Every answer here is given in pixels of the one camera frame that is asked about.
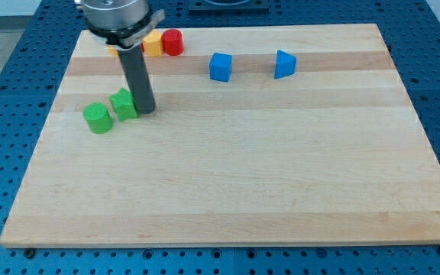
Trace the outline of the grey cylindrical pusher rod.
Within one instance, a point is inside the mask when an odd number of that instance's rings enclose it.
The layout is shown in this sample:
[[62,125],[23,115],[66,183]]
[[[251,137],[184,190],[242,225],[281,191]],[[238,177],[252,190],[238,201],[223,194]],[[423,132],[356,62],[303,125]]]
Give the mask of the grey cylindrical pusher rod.
[[136,46],[119,50],[118,57],[135,109],[141,115],[150,114],[156,109],[156,102],[141,48]]

